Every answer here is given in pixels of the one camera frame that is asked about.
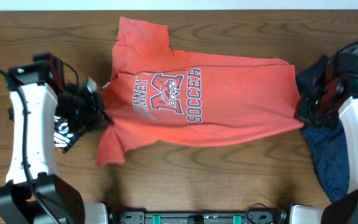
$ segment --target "wood grain surface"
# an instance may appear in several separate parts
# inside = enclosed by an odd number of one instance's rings
[[[321,54],[358,40],[358,11],[70,11],[0,12],[0,66],[52,52],[80,80],[101,86],[111,73],[119,16],[170,26],[173,49],[277,57],[300,71]],[[74,75],[66,70],[67,80]],[[9,92],[0,76],[0,186],[12,154]],[[157,210],[245,210],[297,202],[329,204],[299,131],[235,146],[194,148],[158,142],[126,154],[121,166],[94,165],[102,130],[56,152],[62,177],[87,202]]]

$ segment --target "red shirt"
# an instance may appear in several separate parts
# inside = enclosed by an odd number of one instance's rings
[[[224,146],[300,128],[293,65],[280,59],[172,50],[168,26],[120,18],[112,76],[103,91],[114,120],[96,164],[163,140]]]

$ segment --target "dark blue fabric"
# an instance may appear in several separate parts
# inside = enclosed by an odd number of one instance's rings
[[[300,94],[314,95],[313,83],[324,73],[328,57],[322,56],[310,68],[296,76]],[[349,160],[346,137],[339,122],[335,131],[305,125],[300,129],[313,161],[314,172],[329,200],[333,203],[347,195],[349,187]]]

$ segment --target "white background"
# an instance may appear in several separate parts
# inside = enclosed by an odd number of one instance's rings
[[[358,0],[0,0],[0,11],[358,9]]]

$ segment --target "wire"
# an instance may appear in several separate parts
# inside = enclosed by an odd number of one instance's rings
[[[3,76],[5,76],[8,80],[10,80],[14,84],[16,84],[15,89],[16,89],[17,94],[19,95],[19,98],[20,98],[20,100],[22,102],[22,105],[23,105],[22,166],[23,166],[23,170],[24,170],[25,179],[27,181],[27,185],[29,186],[31,193],[34,195],[35,199],[38,201],[39,205],[47,213],[47,215],[56,224],[61,224],[59,222],[58,218],[50,211],[48,206],[42,200],[42,198],[40,197],[40,194],[38,193],[38,191],[35,189],[34,185],[32,184],[32,177],[30,176],[30,172],[29,172],[29,162],[27,160],[27,123],[28,123],[27,115],[29,114],[29,110],[27,109],[27,102],[26,102],[26,100],[24,98],[22,88],[19,85],[17,85],[18,83],[13,81],[13,80],[15,80],[15,77],[13,77],[12,75],[7,74],[6,72],[2,71],[1,69],[0,69],[0,73]]]
[[[79,87],[80,85],[80,77],[78,76],[77,71],[69,64],[67,64],[66,62],[63,62],[64,65],[66,65],[67,67],[69,67],[75,74],[75,77],[77,78],[77,87]]]
[[[249,218],[248,213],[249,213],[249,210],[251,210],[251,208],[254,207],[255,205],[261,205],[261,206],[267,208],[266,205],[264,205],[264,204],[262,204],[262,203],[252,204],[252,205],[248,208],[248,210],[247,210],[247,212],[246,212],[246,218],[248,219],[249,222],[251,222],[251,224],[256,224],[256,223]],[[271,211],[268,211],[268,212],[273,215],[273,221],[272,221],[271,223],[274,223],[274,221],[275,221],[275,216],[276,216],[276,215],[275,215],[274,213],[272,213]]]

